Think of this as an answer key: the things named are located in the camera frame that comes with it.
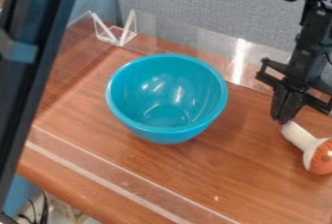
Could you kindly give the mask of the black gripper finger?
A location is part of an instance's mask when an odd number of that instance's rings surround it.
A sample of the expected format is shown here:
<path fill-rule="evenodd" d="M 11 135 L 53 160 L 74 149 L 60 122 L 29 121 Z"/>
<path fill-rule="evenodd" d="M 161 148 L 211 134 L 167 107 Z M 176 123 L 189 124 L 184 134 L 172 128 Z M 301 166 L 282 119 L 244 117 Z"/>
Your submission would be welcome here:
<path fill-rule="evenodd" d="M 286 91 L 282 94 L 278 122 L 286 124 L 294 119 L 307 101 L 306 94 L 299 91 Z"/>
<path fill-rule="evenodd" d="M 271 117 L 276 121 L 288 121 L 291 115 L 288 113 L 288 98 L 290 90 L 284 84 L 279 84 L 274 89 L 272 104 L 271 104 Z"/>

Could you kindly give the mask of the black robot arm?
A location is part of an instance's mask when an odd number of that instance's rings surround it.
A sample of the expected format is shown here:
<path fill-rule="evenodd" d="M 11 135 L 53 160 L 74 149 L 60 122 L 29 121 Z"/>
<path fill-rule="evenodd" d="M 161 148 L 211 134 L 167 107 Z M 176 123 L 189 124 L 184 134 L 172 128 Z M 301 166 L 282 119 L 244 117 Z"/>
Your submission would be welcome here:
<path fill-rule="evenodd" d="M 0 11 L 0 224 L 18 224 L 5 204 L 74 1 L 5 0 Z M 322 79 L 332 54 L 332 0 L 305 1 L 292 59 L 282 64 L 266 58 L 258 73 L 258 79 L 275 90 L 271 117 L 280 123 L 305 106 L 332 114 L 332 84 Z M 284 78 L 270 75 L 267 68 Z"/>

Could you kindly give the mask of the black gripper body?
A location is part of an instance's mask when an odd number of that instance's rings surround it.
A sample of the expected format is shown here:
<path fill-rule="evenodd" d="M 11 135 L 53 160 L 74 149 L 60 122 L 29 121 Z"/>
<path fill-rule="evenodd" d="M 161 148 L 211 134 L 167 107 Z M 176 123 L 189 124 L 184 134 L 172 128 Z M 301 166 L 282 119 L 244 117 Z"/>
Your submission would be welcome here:
<path fill-rule="evenodd" d="M 297 46 L 287 64 L 264 58 L 256 79 L 272 89 L 284 84 L 290 91 L 306 94 L 306 104 L 327 115 L 332 114 L 332 83 L 323 80 L 326 65 L 332 63 L 332 46 Z"/>

